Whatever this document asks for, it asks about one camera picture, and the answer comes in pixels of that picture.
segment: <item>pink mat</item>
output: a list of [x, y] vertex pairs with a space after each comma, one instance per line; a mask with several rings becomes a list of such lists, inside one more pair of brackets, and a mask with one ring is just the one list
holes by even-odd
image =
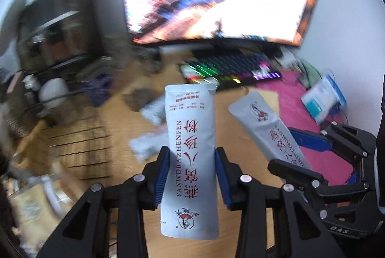
[[[300, 84], [294, 84], [298, 73], [282, 72], [283, 81], [266, 81], [257, 85], [258, 89], [275, 91], [279, 95], [280, 117], [287, 127], [320, 132], [320, 127], [310, 116], [301, 101], [301, 96], [306, 92]], [[334, 120], [342, 122], [339, 116]], [[317, 152], [301, 148], [313, 171], [322, 173], [328, 179], [329, 185], [344, 184], [349, 178], [353, 168], [333, 152]]]

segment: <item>keyboard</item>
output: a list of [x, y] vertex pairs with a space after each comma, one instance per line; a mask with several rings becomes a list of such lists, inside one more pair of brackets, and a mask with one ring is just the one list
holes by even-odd
[[214, 83], [218, 89], [248, 86], [262, 80], [280, 79], [280, 72], [264, 54], [204, 57], [180, 65], [186, 83]]

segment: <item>wooden desk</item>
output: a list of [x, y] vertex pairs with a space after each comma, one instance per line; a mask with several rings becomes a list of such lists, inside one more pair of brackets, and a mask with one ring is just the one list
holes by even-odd
[[[162, 72], [151, 76], [151, 81], [159, 93], [164, 92], [168, 84], [184, 83], [175, 63], [189, 53], [165, 56]], [[232, 89], [216, 93], [216, 146], [223, 147], [231, 162], [237, 163], [246, 174], [252, 175], [263, 184], [280, 187], [281, 180], [269, 173], [267, 161], [244, 131], [237, 120], [228, 111], [228, 106], [240, 99], [245, 89]], [[122, 183], [129, 177], [141, 173], [144, 164], [139, 164], [128, 147], [128, 140], [137, 138], [145, 132], [154, 130], [151, 123], [140, 113], [132, 112], [122, 101], [120, 94], [115, 94], [100, 108], [100, 115], [111, 135], [113, 183]], [[223, 204], [218, 188], [219, 238], [213, 241], [193, 241], [175, 239], [160, 233], [160, 211], [146, 211], [144, 221], [147, 246], [151, 258], [161, 257], [235, 257], [241, 218], [240, 211], [230, 212]], [[271, 211], [268, 211], [267, 247], [274, 244]]]

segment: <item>white wall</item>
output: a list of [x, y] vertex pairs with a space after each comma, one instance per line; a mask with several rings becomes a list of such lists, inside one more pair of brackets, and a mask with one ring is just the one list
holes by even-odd
[[[0, 20], [11, 1], [0, 0]], [[126, 29], [122, 3], [122, 0], [111, 0], [116, 22], [106, 25], [117, 32]], [[333, 70], [348, 101], [349, 124], [375, 134], [381, 119], [384, 31], [382, 0], [318, 0], [299, 52], [320, 70]]]

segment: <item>metal rivet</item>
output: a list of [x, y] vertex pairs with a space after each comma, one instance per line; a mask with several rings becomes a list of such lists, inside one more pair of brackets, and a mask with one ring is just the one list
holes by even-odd
[[98, 192], [102, 189], [102, 185], [100, 183], [94, 183], [91, 185], [91, 191], [92, 192]]
[[144, 181], [146, 177], [144, 175], [142, 175], [141, 173], [139, 173], [138, 175], [134, 175], [134, 181], [135, 182], [142, 182]]
[[283, 185], [283, 189], [284, 189], [286, 192], [293, 192], [293, 191], [294, 191], [294, 186], [291, 185], [291, 184], [284, 184], [284, 185]]
[[241, 175], [240, 179], [243, 183], [249, 183], [253, 178], [249, 175]]
[[317, 187], [320, 186], [320, 182], [318, 180], [313, 180], [311, 182], [311, 186], [316, 189]]
[[327, 216], [328, 216], [328, 212], [326, 211], [326, 209], [322, 209], [320, 211], [320, 218], [325, 219]]

